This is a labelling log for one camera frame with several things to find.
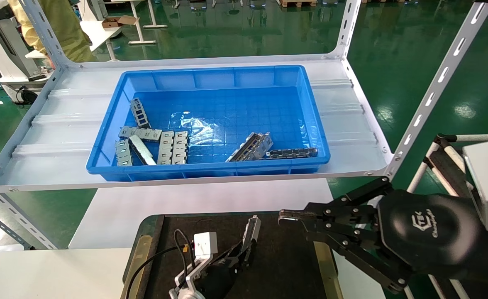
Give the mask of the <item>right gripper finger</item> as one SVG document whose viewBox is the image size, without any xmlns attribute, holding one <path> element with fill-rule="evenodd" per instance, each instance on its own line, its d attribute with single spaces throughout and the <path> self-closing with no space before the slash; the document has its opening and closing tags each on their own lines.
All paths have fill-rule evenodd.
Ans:
<svg viewBox="0 0 488 299">
<path fill-rule="evenodd" d="M 329 203 L 308 203 L 303 210 L 280 210 L 281 226 L 301 225 L 309 233 L 333 231 L 348 233 L 348 227 L 374 223 L 377 208 L 369 201 L 388 195 L 393 186 L 387 177 L 381 176 L 358 187 Z"/>
<path fill-rule="evenodd" d="M 361 242 L 349 240 L 340 233 L 326 232 L 324 229 L 305 229 L 308 241 L 321 242 L 359 270 L 378 282 L 384 289 L 391 293 L 403 293 L 412 276 L 412 270 L 406 263 L 383 248 L 366 250 Z"/>
</svg>

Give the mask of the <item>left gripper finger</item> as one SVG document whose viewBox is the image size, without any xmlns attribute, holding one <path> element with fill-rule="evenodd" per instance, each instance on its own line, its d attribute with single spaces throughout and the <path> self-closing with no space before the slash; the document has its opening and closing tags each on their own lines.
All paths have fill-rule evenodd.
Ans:
<svg viewBox="0 0 488 299">
<path fill-rule="evenodd" d="M 240 253 L 240 266 L 251 266 L 254 259 L 254 246 L 250 245 Z"/>
<path fill-rule="evenodd" d="M 245 266 L 246 250 L 242 243 L 235 244 L 217 257 L 220 266 Z"/>
</svg>

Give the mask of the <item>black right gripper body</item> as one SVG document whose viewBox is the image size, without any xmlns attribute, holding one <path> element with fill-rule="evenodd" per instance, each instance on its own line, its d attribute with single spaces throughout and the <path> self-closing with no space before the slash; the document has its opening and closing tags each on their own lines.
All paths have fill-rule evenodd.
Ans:
<svg viewBox="0 0 488 299">
<path fill-rule="evenodd" d="M 414 272 L 452 279 L 470 274 L 483 224 L 469 199 L 395 190 L 377 210 L 382 243 Z"/>
</svg>

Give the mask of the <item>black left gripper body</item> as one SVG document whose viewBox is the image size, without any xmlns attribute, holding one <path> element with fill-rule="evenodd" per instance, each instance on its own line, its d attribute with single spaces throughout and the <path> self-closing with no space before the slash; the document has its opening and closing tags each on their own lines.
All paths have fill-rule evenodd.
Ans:
<svg viewBox="0 0 488 299">
<path fill-rule="evenodd" d="M 223 299 L 235 284 L 237 276 L 237 260 L 217 260 L 195 280 L 196 290 L 206 299 Z"/>
</svg>

